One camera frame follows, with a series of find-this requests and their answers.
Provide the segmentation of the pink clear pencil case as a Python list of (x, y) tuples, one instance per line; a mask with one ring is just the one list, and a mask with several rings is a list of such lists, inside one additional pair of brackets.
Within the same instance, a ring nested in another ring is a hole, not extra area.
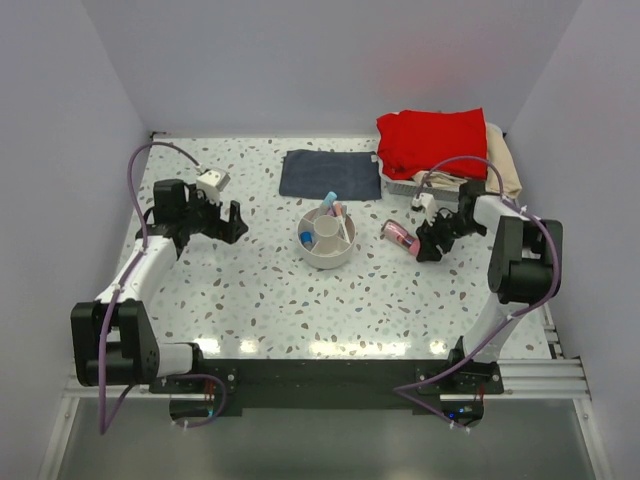
[(420, 250), (420, 241), (394, 220), (387, 220), (381, 228), (382, 236), (416, 257)]

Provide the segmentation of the white thin pen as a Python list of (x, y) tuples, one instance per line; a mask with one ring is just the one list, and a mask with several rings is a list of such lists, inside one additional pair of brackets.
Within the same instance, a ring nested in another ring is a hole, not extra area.
[(342, 217), (340, 217), (339, 219), (340, 219), (340, 222), (341, 222), (341, 227), (342, 227), (342, 230), (343, 230), (345, 241), (350, 244), (351, 243), (351, 237), (350, 237), (347, 225), (346, 225), (347, 219), (346, 219), (346, 221), (343, 220)]

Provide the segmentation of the white round divided organizer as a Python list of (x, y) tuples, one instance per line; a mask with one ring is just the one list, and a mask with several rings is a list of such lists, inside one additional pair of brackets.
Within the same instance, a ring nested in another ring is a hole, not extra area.
[[(301, 248), (303, 259), (312, 267), (321, 270), (331, 270), (344, 265), (350, 258), (355, 247), (357, 235), (356, 226), (352, 218), (347, 215), (346, 225), (351, 237), (347, 243), (341, 227), (340, 217), (324, 215), (314, 219), (317, 209), (305, 213), (297, 225), (297, 241)], [(299, 239), (299, 234), (309, 231), (313, 234), (314, 247), (305, 249)]]

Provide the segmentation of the blue capped clear tube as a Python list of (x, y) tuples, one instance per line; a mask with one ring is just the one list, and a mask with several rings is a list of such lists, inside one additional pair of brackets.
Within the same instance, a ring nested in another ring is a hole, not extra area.
[(322, 206), (325, 209), (331, 209), (336, 199), (337, 199), (337, 194), (333, 191), (329, 191), (322, 202)]

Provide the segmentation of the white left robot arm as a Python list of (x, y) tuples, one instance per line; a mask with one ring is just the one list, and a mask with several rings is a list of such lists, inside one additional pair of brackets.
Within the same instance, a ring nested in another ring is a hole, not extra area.
[(201, 350), (191, 342), (158, 343), (146, 308), (192, 236), (233, 244), (247, 233), (238, 202), (231, 202), (227, 219), (221, 216), (220, 194), (229, 180), (227, 173), (209, 170), (193, 184), (179, 179), (154, 184), (153, 205), (143, 213), (124, 267), (95, 300), (79, 302), (71, 311), (81, 385), (151, 384), (167, 376), (185, 392), (205, 385)]

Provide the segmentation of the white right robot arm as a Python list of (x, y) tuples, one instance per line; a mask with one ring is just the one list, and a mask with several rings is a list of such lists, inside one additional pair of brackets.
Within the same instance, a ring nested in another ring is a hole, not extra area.
[(459, 188), (457, 209), (448, 214), (428, 193), (418, 194), (412, 205), (425, 213), (416, 230), (419, 262), (441, 260), (456, 240), (466, 236), (490, 233), (494, 238), (487, 301), (471, 330), (450, 351), (446, 369), (422, 382), (428, 385), (445, 378), (452, 390), (466, 393), (481, 380), (478, 365), (498, 360), (521, 318), (558, 293), (564, 226), (528, 213), (503, 195), (486, 192), (476, 181)]

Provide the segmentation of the white plastic basket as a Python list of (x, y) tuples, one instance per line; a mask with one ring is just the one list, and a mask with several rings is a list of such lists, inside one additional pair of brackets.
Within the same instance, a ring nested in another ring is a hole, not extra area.
[[(383, 162), (377, 155), (373, 155), (371, 160), (377, 161), (381, 181), (386, 185), (388, 192), (391, 194), (404, 195), (409, 197), (414, 196), (418, 192), (418, 187), (420, 186), (422, 177), (427, 173), (427, 171), (419, 171), (409, 180), (393, 180), (383, 172)], [(457, 193), (459, 190), (459, 187), (457, 190), (432, 188), (427, 184), (427, 182), (425, 183), (424, 187), (426, 193), (431, 193), (436, 198), (443, 200), (455, 200), (457, 198)]]

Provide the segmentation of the dark blue folded cloth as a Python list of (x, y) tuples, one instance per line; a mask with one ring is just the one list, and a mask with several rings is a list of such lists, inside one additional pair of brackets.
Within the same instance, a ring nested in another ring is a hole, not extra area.
[(279, 194), (322, 200), (334, 192), (338, 200), (375, 201), (382, 198), (378, 163), (372, 152), (288, 151), (284, 157)]

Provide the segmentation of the red folded cloth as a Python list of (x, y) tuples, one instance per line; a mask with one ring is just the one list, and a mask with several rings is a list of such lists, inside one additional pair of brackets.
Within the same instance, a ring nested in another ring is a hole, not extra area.
[(454, 112), (403, 110), (377, 119), (380, 141), (377, 156), (384, 174), (393, 180), (409, 180), (440, 162), (440, 168), (458, 177), (484, 180), (488, 167), (487, 126), (481, 108)]

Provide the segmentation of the beige folded cloth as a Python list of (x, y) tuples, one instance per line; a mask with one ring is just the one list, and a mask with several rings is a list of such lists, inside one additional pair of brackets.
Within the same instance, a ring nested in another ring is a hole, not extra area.
[[(522, 191), (522, 185), (511, 152), (503, 138), (503, 132), (496, 125), (487, 122), (486, 137), (487, 159), (498, 169), (503, 180), (504, 193), (515, 200)], [(432, 188), (457, 190), (466, 181), (466, 178), (437, 171), (429, 176), (427, 184)]]

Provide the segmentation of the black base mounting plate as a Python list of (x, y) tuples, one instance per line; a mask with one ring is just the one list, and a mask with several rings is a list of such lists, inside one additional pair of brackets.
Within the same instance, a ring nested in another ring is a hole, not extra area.
[(451, 366), (447, 360), (352, 359), (260, 360), (218, 359), (200, 363), (201, 372), (221, 380), (221, 388), (208, 379), (168, 379), (151, 384), (152, 394), (169, 395), (174, 419), (204, 416), (210, 406), (222, 406), (226, 416), (240, 416), (247, 409), (391, 410), (410, 403), (394, 392), (418, 383), (413, 392), (421, 400), (447, 412), (447, 395), (502, 394), (505, 388), (497, 363), (471, 361), (460, 370), (432, 384), (426, 381)]

